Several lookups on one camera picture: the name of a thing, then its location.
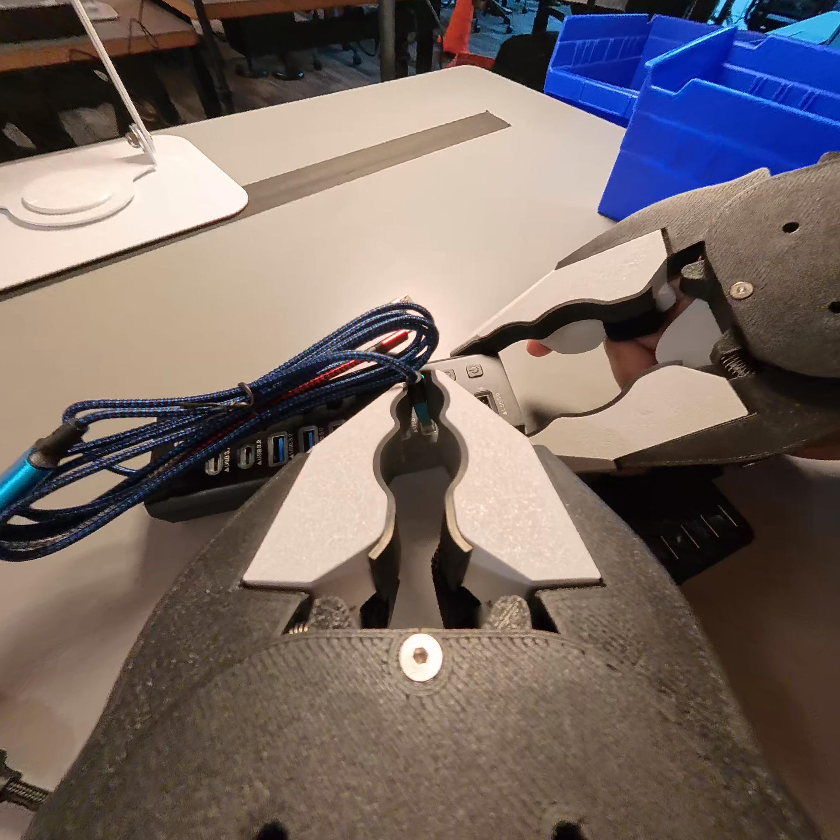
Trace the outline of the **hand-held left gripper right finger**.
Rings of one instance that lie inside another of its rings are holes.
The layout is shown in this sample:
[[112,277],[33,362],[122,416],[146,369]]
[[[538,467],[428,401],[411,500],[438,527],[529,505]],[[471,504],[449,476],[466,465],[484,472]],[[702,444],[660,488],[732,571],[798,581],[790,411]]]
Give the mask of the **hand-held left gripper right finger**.
[[598,586],[592,552],[537,449],[446,374],[424,375],[437,437],[420,473],[432,515],[441,617],[481,617],[502,596]]

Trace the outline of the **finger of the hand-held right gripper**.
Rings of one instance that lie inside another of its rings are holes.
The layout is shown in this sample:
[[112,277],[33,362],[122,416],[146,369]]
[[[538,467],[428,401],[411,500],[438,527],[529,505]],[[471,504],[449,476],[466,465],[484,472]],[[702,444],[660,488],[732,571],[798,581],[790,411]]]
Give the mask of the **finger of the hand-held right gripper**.
[[587,413],[559,415],[529,436],[572,470],[615,470],[621,457],[749,415],[729,380],[681,364],[640,374]]
[[452,356],[493,355],[534,340],[562,354],[593,350],[606,328],[656,332],[676,302],[661,231],[557,268],[499,310]]

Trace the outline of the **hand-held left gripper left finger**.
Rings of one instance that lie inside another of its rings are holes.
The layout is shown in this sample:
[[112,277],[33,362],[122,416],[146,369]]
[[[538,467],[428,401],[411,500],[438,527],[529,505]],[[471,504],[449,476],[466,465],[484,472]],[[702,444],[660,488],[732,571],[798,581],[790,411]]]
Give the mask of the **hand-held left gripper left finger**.
[[377,596],[392,613],[400,541],[389,484],[403,462],[406,396],[394,386],[309,452],[244,585],[336,596],[356,611]]

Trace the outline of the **glossy black usb hub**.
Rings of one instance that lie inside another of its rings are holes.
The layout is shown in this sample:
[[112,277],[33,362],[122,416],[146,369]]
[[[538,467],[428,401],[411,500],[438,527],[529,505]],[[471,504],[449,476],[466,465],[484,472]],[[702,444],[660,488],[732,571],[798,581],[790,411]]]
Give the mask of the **glossy black usb hub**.
[[717,466],[662,467],[584,481],[681,585],[753,540],[717,485],[722,474]]

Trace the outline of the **person's right hand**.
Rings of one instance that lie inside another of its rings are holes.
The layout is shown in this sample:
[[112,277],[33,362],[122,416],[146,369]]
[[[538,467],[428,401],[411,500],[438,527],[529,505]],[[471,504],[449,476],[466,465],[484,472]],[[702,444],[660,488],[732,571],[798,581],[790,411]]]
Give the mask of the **person's right hand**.
[[639,338],[623,341],[605,339],[603,343],[605,355],[613,379],[620,390],[656,365],[656,349],[664,331],[660,329]]

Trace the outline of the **large blue plastic bin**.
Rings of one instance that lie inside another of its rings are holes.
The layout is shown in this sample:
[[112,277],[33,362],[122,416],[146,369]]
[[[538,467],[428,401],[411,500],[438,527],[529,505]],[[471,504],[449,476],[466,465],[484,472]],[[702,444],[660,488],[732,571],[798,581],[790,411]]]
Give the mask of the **large blue plastic bin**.
[[668,197],[839,151],[838,49],[720,28],[651,59],[598,213],[616,222]]

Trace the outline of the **small blue plastic bin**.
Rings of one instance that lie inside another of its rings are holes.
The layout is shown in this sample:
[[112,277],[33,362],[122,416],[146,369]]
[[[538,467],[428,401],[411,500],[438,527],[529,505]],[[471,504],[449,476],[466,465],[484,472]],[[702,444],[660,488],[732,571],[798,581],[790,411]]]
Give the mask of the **small blue plastic bin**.
[[572,15],[562,23],[543,91],[626,128],[646,76],[646,14]]

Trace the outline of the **orange traffic cone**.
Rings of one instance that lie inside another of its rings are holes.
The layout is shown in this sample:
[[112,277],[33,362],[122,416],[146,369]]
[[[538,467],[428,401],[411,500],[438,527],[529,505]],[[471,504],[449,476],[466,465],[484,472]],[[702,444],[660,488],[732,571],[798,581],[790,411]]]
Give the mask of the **orange traffic cone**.
[[444,56],[457,56],[469,52],[469,39],[474,17],[474,3],[458,0],[452,10],[443,36]]

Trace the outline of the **white document stand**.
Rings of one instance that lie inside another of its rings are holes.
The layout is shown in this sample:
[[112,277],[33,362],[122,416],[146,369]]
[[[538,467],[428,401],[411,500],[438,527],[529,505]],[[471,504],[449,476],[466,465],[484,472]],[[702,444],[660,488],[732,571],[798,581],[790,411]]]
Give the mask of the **white document stand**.
[[224,221],[249,200],[190,141],[154,138],[82,2],[71,5],[131,122],[124,140],[2,164],[2,291]]

